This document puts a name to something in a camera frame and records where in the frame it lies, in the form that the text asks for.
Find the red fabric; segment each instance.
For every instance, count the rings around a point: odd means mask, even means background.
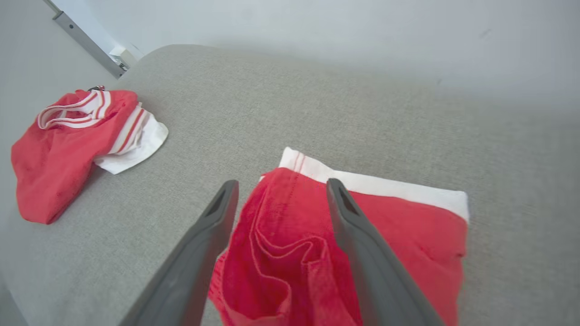
[[[351,192],[448,326],[457,325],[467,224],[442,208]],[[362,325],[325,184],[266,174],[216,262],[209,297],[225,325]]]
[[[16,199],[20,214],[31,222],[51,224],[59,218],[81,191],[95,156],[107,154],[125,121],[138,104],[137,94],[114,90],[108,107],[98,106],[92,114],[67,112],[66,118],[94,120],[106,109],[106,116],[91,126],[72,128],[54,124],[41,129],[35,121],[12,146],[12,166],[17,177]],[[75,104],[103,92],[76,91],[64,95],[53,106]],[[51,113],[57,119],[61,111]]]

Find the metal bracket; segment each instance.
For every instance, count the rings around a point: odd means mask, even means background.
[[[112,73],[116,79],[123,76],[125,70],[113,61],[103,50],[101,50],[101,48],[96,45],[96,43],[94,43],[93,40],[90,39],[90,37],[88,37],[85,32],[83,32],[83,30],[64,13],[64,11],[57,13],[53,20],[87,52],[89,52],[95,60],[103,65],[108,72]]]

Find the gray upholstered cushion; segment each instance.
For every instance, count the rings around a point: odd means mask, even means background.
[[[14,210],[1,270],[31,326],[115,325],[220,184],[240,181],[241,207],[285,146],[334,169],[467,192],[461,324],[578,323],[577,121],[193,45],[147,55],[116,88],[137,92],[169,137],[126,172],[96,169],[53,225]]]

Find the garment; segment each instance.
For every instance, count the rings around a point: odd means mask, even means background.
[[[145,160],[167,128],[127,90],[77,90],[42,110],[12,146],[21,216],[54,222],[81,191],[93,161],[116,174]]]
[[[337,178],[443,321],[457,325],[467,196],[333,171],[286,148],[242,209],[209,297],[225,325],[361,325],[349,261],[336,244],[325,182]]]

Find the white wall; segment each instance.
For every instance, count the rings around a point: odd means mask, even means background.
[[[64,11],[106,54],[119,45],[101,26],[84,0],[52,0],[52,3]]]
[[[580,104],[578,0],[86,0],[130,51],[247,48],[565,110]]]
[[[41,0],[0,3],[0,222],[15,205],[10,148],[38,112],[67,92],[117,81],[53,16]]]

